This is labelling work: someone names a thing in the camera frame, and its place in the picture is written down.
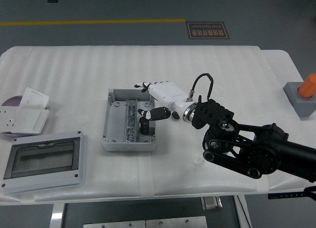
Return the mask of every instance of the robotic hand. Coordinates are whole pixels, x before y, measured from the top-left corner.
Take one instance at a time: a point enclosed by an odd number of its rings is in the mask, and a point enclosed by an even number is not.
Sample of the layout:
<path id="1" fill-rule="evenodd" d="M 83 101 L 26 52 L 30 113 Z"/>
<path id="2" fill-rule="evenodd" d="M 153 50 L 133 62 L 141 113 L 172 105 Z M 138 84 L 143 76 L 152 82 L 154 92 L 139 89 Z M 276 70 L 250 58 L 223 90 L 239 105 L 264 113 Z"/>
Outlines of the robotic hand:
<path id="1" fill-rule="evenodd" d="M 197 81 L 207 76 L 210 87 L 207 101 L 198 102 L 192 97 Z M 210 74 L 201 74 L 187 94 L 172 82 L 146 83 L 135 85 L 142 87 L 167 110 L 176 111 L 183 121 L 196 129 L 209 125 L 202 146 L 203 157 L 214 164 L 236 171 L 253 179 L 263 174 L 271 174 L 277 169 L 304 178 L 310 182 L 316 180 L 316 149 L 287 141 L 288 134 L 275 123 L 262 127 L 238 124 L 233 120 L 234 113 L 210 99 L 213 78 Z M 239 135 L 240 131 L 255 134 L 253 140 Z"/>

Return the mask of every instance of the orange object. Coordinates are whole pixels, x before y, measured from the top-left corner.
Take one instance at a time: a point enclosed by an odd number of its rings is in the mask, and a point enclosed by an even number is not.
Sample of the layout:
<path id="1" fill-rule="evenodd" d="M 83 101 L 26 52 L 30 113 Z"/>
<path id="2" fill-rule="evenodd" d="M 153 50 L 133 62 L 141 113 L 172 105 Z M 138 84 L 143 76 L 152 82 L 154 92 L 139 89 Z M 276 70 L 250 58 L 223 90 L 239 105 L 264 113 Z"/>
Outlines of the orange object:
<path id="1" fill-rule="evenodd" d="M 297 89 L 298 93 L 305 97 L 310 98 L 316 92 L 316 74 L 311 74 L 303 82 L 303 84 Z"/>

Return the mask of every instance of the white foam sheet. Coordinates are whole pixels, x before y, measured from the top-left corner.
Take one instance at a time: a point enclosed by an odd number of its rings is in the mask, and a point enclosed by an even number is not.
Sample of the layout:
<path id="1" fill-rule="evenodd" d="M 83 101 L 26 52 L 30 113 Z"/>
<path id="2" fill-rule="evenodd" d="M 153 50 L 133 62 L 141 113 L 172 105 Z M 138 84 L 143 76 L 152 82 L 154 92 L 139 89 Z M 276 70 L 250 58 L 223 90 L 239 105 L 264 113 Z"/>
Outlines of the white foam sheet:
<path id="1" fill-rule="evenodd" d="M 214 78 L 211 97 L 233 111 L 237 122 L 275 122 L 290 134 L 289 141 L 316 147 L 315 114 L 301 120 L 283 92 L 284 80 L 279 78 L 284 73 L 299 81 L 284 51 L 271 54 L 255 46 L 14 47 L 0 57 L 0 101 L 23 94 L 26 87 L 49 95 L 50 115 L 42 134 L 80 130 L 87 136 L 86 180 L 80 187 L 17 195 L 5 195 L 0 188 L 0 203 L 264 193 L 313 185 L 281 171 L 254 180 L 208 163 L 201 146 L 207 127 L 196 130 L 171 118 L 156 122 L 153 152 L 103 149 L 108 88 L 132 89 L 142 81 L 169 80 L 189 92 L 205 72 Z M 195 98 L 206 96 L 208 86 L 202 78 Z M 0 135 L 0 178 L 11 140 Z"/>

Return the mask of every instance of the yellow floor line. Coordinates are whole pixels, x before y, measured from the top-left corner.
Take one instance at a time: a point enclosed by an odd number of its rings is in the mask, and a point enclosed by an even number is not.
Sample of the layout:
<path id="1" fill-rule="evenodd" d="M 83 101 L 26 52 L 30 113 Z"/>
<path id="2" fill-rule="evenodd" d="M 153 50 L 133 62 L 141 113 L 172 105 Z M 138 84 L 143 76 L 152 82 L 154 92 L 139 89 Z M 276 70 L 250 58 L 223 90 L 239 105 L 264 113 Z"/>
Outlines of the yellow floor line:
<path id="1" fill-rule="evenodd" d="M 38 22 L 0 22 L 0 26 L 31 25 L 71 25 L 71 24 L 114 24 L 114 23 L 157 23 L 185 22 L 185 19 L 126 19 L 126 20 L 78 20 L 78 21 L 38 21 Z"/>

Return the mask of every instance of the cable connector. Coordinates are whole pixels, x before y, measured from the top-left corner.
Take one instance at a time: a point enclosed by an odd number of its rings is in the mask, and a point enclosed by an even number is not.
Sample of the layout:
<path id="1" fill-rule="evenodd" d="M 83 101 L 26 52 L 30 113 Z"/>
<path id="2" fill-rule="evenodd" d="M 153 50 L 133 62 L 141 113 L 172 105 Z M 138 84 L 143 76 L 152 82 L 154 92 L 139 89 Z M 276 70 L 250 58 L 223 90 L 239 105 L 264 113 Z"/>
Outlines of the cable connector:
<path id="1" fill-rule="evenodd" d="M 189 96 L 188 96 L 188 98 L 187 98 L 187 102 L 190 102 L 190 101 L 193 101 L 193 95 L 194 95 L 194 91 L 193 90 L 191 90 L 190 91 L 190 93 L 189 93 Z"/>

